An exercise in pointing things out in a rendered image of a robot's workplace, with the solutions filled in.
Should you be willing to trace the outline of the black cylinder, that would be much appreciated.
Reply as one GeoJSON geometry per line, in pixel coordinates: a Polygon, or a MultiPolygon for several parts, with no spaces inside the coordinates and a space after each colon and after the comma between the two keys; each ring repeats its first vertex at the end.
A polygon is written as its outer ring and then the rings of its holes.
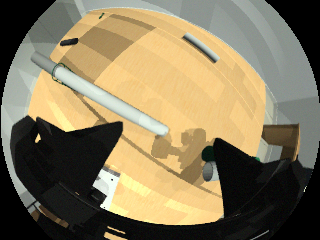
{"type": "Polygon", "coordinates": [[[73,45],[73,44],[77,44],[79,43],[79,39],[69,39],[69,40],[63,40],[63,41],[60,41],[60,45],[61,47],[63,47],[63,45],[73,45]]]}

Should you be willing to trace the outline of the dark green post with cap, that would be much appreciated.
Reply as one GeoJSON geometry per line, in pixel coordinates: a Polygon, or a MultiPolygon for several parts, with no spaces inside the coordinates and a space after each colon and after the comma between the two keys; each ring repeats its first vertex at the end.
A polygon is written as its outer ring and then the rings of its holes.
{"type": "MultiPolygon", "coordinates": [[[[213,145],[205,145],[203,149],[203,153],[201,153],[201,159],[207,163],[207,161],[215,161],[215,157],[213,157],[213,145]]],[[[253,159],[257,159],[260,161],[260,157],[252,156],[253,159]]]]}

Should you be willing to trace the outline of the grey metal cup with side tab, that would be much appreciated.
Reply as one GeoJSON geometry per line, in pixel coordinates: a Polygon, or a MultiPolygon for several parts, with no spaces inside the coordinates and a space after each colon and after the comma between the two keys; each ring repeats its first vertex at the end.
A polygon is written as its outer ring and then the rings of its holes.
{"type": "Polygon", "coordinates": [[[215,161],[207,161],[203,168],[204,181],[217,181],[219,180],[219,173],[217,173],[217,167],[215,161]]]}

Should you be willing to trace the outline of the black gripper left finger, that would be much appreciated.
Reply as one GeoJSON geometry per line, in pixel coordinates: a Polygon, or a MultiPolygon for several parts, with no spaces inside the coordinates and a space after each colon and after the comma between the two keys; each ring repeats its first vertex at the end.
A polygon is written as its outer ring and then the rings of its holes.
{"type": "Polygon", "coordinates": [[[65,132],[55,124],[36,117],[40,139],[55,149],[65,173],[80,196],[88,196],[89,189],[107,163],[109,153],[116,147],[124,131],[123,121],[97,125],[65,132]]]}

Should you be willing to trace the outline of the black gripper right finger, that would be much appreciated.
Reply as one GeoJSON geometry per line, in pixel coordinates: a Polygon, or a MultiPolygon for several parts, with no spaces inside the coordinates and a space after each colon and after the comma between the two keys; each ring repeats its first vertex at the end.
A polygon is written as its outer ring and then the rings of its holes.
{"type": "Polygon", "coordinates": [[[223,195],[224,219],[240,215],[240,208],[259,195],[268,181],[277,173],[285,171],[292,160],[287,157],[260,163],[221,137],[216,137],[213,143],[213,155],[223,195]]]}

